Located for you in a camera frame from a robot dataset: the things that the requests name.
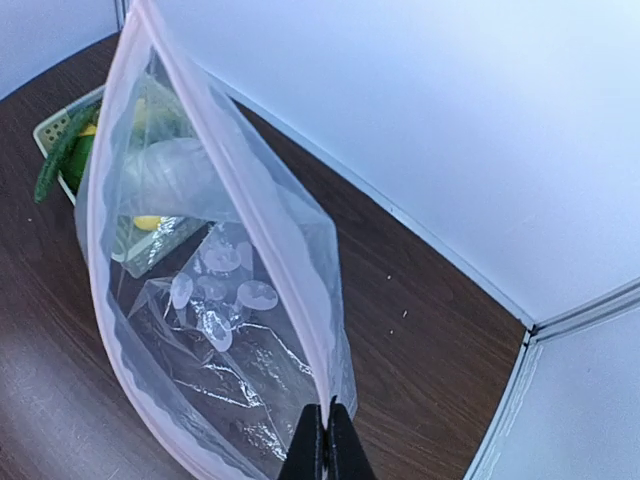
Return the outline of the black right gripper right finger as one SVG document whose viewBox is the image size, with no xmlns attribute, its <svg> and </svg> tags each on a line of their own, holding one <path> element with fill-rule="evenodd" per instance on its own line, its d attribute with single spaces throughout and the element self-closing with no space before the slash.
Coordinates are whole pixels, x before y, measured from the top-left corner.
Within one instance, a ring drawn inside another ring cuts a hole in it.
<svg viewBox="0 0 640 480">
<path fill-rule="evenodd" d="M 331 405 L 326 437 L 326 467 L 329 479 L 374 479 L 373 469 L 344 405 Z"/>
</svg>

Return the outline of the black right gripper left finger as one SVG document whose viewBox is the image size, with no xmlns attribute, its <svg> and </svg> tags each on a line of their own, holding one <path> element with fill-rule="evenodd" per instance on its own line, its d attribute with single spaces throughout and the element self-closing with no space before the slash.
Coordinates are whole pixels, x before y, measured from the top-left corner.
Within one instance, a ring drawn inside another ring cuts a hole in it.
<svg viewBox="0 0 640 480">
<path fill-rule="evenodd" d="M 301 412 L 279 480 L 321 480 L 324 447 L 325 429 L 320 406 L 308 404 Z"/>
</svg>

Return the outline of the clear zip top bag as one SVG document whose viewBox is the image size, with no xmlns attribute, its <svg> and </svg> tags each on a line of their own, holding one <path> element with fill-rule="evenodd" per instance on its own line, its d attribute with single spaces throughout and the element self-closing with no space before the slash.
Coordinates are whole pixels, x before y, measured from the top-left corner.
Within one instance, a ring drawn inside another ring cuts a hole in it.
<svg viewBox="0 0 640 480">
<path fill-rule="evenodd" d="M 156 2 L 131 5 L 76 197 L 97 325 L 130 403 L 188 472 L 274 479 L 306 405 L 357 407 L 336 227 L 167 23 Z M 144 232 L 116 213 L 113 163 L 173 138 L 202 143 L 233 216 Z"/>
</svg>

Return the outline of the toy bok choy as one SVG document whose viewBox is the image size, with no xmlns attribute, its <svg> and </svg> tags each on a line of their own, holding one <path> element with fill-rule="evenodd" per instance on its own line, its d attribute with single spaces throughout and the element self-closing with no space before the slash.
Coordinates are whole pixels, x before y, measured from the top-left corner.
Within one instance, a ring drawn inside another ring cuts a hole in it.
<svg viewBox="0 0 640 480">
<path fill-rule="evenodd" d="M 211 221 L 235 214 L 216 169 L 196 138 L 173 138 L 127 152 L 105 193 L 122 216 L 186 216 Z"/>
</svg>

